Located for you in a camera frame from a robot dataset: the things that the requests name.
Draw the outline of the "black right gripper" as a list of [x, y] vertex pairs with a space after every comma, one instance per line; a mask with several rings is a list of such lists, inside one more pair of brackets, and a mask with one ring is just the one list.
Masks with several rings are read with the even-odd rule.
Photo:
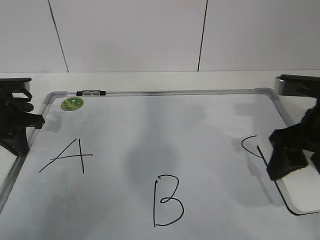
[[308, 166], [303, 150], [311, 151], [310, 161], [320, 173], [320, 78], [314, 76], [282, 74], [276, 77], [275, 90], [279, 95], [316, 99], [300, 123], [276, 129], [269, 137], [273, 150], [267, 165], [272, 181]]

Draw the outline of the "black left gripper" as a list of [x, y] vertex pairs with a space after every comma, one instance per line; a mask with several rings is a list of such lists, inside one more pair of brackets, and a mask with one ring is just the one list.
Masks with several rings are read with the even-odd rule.
[[[25, 156], [30, 150], [25, 127], [41, 129], [45, 124], [41, 114], [29, 113], [34, 110], [29, 92], [31, 80], [30, 77], [0, 79], [0, 145], [15, 156]], [[21, 114], [25, 127], [18, 128], [15, 118]]]

